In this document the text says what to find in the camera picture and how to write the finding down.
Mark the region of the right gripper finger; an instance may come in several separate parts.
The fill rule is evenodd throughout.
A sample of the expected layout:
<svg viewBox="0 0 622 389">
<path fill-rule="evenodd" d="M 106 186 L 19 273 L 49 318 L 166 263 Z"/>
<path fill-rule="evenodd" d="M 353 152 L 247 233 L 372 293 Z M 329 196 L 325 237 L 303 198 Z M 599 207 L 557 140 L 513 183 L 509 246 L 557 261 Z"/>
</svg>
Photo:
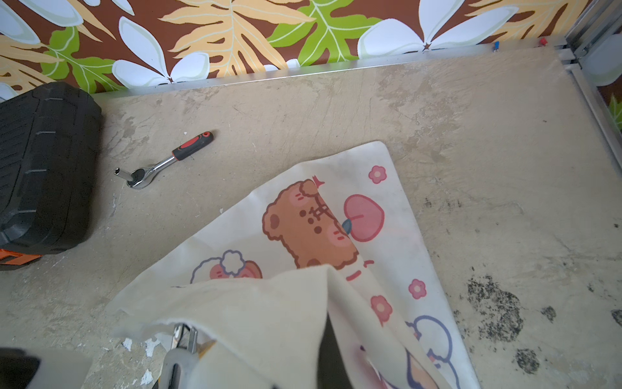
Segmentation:
<svg viewBox="0 0 622 389">
<path fill-rule="evenodd" d="M 329 316 L 327 316 L 317 359 L 317 388 L 353 389 Z"/>
</svg>

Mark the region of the white cartoon print pouch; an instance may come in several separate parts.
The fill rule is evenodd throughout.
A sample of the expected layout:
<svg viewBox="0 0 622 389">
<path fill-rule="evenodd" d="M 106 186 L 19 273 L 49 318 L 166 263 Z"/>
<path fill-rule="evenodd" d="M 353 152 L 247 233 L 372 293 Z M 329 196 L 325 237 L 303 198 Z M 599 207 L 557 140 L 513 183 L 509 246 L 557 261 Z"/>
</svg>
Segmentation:
<svg viewBox="0 0 622 389">
<path fill-rule="evenodd" d="M 190 388 L 317 388 L 327 316 L 353 388 L 479 381 L 385 144 L 304 162 L 126 286 L 119 331 L 215 344 Z"/>
</svg>

